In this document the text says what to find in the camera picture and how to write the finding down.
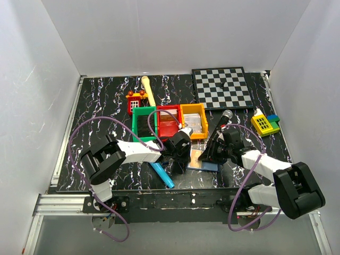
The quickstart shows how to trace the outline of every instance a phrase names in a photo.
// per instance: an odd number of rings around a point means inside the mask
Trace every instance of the microphone head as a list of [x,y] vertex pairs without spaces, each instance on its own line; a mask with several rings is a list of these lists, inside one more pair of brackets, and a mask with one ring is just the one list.
[[233,117],[233,112],[231,110],[225,110],[222,113],[223,116],[227,116],[229,119],[231,119]]

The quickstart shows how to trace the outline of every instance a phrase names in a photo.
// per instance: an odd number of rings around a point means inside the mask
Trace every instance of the gray floor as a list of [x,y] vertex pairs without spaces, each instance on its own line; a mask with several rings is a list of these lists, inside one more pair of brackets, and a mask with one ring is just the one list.
[[[272,218],[264,216],[261,225]],[[321,254],[308,215],[297,220],[281,215],[254,233],[234,233],[220,223],[138,223],[130,228],[130,238],[116,243],[94,232],[89,216],[45,216],[34,254]],[[118,237],[126,233],[123,225],[110,232]]]

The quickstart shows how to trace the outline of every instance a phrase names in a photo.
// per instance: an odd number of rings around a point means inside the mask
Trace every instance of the yellow and green toy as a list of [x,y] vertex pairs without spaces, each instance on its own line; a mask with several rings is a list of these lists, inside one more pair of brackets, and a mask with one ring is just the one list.
[[274,114],[266,118],[260,109],[256,109],[254,116],[251,118],[251,123],[261,137],[280,131],[279,121],[280,118]]

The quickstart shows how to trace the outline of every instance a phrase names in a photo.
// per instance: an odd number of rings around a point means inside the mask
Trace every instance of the yellow bin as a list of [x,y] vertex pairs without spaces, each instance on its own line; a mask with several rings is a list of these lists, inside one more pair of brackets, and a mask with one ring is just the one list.
[[185,104],[181,105],[182,123],[185,125],[184,114],[198,113],[201,117],[202,133],[193,133],[191,140],[208,138],[208,122],[203,104]]

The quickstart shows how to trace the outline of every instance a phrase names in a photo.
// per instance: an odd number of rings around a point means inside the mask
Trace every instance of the chessboard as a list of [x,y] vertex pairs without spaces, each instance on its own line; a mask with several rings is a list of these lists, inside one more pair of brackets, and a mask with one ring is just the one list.
[[196,100],[205,110],[254,108],[243,67],[193,69]]

